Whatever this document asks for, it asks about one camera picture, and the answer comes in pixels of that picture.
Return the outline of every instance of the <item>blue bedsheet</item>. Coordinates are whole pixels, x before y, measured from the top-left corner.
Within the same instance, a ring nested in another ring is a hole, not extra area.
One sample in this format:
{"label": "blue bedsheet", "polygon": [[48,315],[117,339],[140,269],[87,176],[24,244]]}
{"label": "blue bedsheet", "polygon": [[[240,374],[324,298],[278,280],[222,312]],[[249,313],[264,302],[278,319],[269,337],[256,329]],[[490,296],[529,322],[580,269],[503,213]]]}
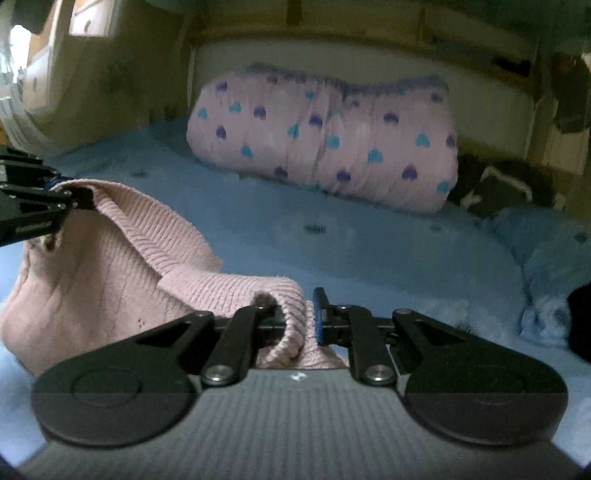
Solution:
{"label": "blue bedsheet", "polygon": [[[517,338],[527,305],[522,272],[479,220],[452,205],[437,215],[408,215],[206,167],[189,150],[185,126],[137,130],[49,163],[68,176],[121,181],[168,204],[204,235],[225,272],[285,275],[308,297],[323,286],[331,301],[379,316],[411,308],[547,361],[567,383],[574,379],[555,442],[581,464],[591,460],[591,448],[571,438],[574,419],[591,417],[591,387],[584,388],[591,366]],[[7,265],[0,299],[19,263],[20,246],[0,249]],[[28,409],[30,384],[0,349],[0,452],[13,463],[42,442]],[[587,423],[591,443],[591,418]]]}

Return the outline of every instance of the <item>ribbed gray surface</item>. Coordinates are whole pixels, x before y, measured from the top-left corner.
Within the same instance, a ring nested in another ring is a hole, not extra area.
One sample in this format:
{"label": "ribbed gray surface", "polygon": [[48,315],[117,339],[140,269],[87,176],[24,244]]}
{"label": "ribbed gray surface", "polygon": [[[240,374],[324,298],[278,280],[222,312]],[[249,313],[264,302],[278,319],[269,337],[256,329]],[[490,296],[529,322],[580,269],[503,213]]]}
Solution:
{"label": "ribbed gray surface", "polygon": [[251,370],[209,389],[173,430],[141,446],[88,451],[49,444],[31,479],[569,479],[580,470],[549,443],[491,451],[418,425],[392,390],[347,370]]}

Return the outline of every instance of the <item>black object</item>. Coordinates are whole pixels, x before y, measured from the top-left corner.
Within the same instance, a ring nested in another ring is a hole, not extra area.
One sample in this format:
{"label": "black object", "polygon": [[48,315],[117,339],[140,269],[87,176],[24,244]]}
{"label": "black object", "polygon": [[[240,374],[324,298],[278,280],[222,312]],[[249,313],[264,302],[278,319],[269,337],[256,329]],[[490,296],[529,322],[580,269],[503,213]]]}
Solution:
{"label": "black object", "polygon": [[47,190],[60,178],[42,159],[0,145],[0,247],[56,233],[72,208],[94,209],[88,189]]}
{"label": "black object", "polygon": [[[546,364],[411,310],[396,310],[389,320],[356,306],[331,306],[316,290],[323,343],[349,348],[356,380],[371,384],[372,364],[396,371],[399,395],[427,428],[488,446],[551,439],[556,432],[568,395]],[[355,325],[364,325],[359,336]],[[391,360],[383,355],[388,338],[395,339]]]}
{"label": "black object", "polygon": [[591,283],[572,292],[568,302],[571,317],[569,347],[591,363]]}
{"label": "black object", "polygon": [[[350,373],[366,385],[396,386],[426,428],[473,445],[514,446],[551,439],[567,391],[547,365],[411,310],[376,318],[359,306],[332,306],[319,288],[322,343],[349,348]],[[277,343],[280,309],[253,305],[231,319],[196,312],[62,362],[33,389],[48,437],[82,447],[144,442],[171,428],[200,390],[241,382],[256,352]],[[387,341],[394,340],[388,352]]]}
{"label": "black object", "polygon": [[16,0],[11,25],[22,25],[34,35],[39,35],[48,20],[54,0]]}

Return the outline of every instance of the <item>bedding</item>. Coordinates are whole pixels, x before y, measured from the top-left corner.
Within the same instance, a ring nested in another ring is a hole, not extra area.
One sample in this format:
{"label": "bedding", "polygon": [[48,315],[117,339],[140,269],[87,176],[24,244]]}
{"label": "bedding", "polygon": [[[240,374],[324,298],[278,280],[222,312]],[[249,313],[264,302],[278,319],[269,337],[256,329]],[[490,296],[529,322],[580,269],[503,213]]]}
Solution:
{"label": "bedding", "polygon": [[[450,204],[434,215],[394,212],[210,167],[195,160],[186,125],[139,129],[48,163],[71,177],[121,181],[166,203],[204,235],[223,273],[284,275],[307,298],[322,286],[331,301],[377,316],[411,308],[548,363],[569,388],[554,442],[589,463],[591,365],[518,336],[528,301],[522,271],[480,219]],[[22,245],[0,248],[0,299],[21,259]],[[14,464],[43,444],[28,403],[32,382],[0,348],[0,452]]]}
{"label": "bedding", "polygon": [[512,251],[522,268],[530,304],[521,335],[545,346],[569,346],[569,295],[591,282],[591,232],[563,212],[506,209],[485,228]]}
{"label": "bedding", "polygon": [[437,76],[350,85],[251,66],[202,89],[187,140],[221,167],[436,212],[457,180],[448,94]]}

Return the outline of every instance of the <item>pillowcase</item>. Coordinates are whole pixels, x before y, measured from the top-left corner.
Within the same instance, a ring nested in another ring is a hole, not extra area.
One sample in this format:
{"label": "pillowcase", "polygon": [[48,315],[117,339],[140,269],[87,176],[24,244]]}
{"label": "pillowcase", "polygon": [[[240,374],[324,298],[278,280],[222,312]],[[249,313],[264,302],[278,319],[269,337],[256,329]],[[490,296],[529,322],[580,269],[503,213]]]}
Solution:
{"label": "pillowcase", "polygon": [[202,161],[396,209],[436,212],[457,180],[447,85],[252,66],[206,85],[187,128]]}

